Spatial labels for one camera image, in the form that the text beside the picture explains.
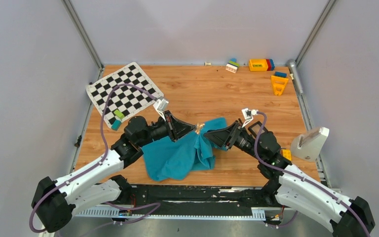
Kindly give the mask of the orange brooch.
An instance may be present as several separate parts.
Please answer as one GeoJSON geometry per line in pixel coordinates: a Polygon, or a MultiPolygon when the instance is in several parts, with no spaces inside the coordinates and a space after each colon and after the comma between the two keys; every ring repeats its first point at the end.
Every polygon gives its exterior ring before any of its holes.
{"type": "Polygon", "coordinates": [[[196,130],[195,130],[196,134],[199,135],[204,126],[205,126],[205,123],[198,122],[196,125],[196,130]]]}

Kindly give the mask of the teal t-shirt garment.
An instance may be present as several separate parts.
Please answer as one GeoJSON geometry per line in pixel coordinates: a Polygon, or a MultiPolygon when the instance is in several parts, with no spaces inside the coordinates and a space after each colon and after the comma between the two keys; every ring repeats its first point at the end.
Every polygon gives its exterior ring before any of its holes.
{"type": "Polygon", "coordinates": [[[192,171],[212,170],[215,167],[215,149],[203,134],[209,130],[227,127],[224,117],[205,122],[200,133],[190,132],[176,142],[168,137],[142,147],[148,176],[160,182],[166,179],[183,180],[192,171]]]}

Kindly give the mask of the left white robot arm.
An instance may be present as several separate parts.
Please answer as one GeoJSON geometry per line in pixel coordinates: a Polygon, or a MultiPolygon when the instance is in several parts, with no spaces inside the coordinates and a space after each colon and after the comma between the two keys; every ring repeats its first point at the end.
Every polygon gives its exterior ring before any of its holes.
{"type": "Polygon", "coordinates": [[[123,176],[114,176],[104,183],[100,181],[137,161],[143,156],[143,146],[162,138],[176,142],[195,130],[196,125],[175,118],[170,111],[165,111],[164,116],[151,124],[142,116],[132,117],[124,133],[100,157],[63,177],[55,180],[45,177],[39,181],[32,200],[30,229],[41,233],[34,228],[35,216],[42,222],[44,231],[54,233],[90,207],[114,200],[128,203],[132,192],[123,176]]]}

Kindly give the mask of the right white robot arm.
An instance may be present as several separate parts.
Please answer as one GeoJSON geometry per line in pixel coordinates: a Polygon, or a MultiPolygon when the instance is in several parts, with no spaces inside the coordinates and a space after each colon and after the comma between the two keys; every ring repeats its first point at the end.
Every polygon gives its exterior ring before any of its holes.
{"type": "Polygon", "coordinates": [[[351,199],[311,178],[281,154],[273,132],[259,121],[254,126],[259,126],[258,133],[235,121],[226,128],[205,132],[204,137],[220,148],[237,147],[258,160],[258,170],[268,179],[261,189],[266,205],[290,207],[321,224],[334,237],[370,236],[375,221],[366,200],[351,199]]]}

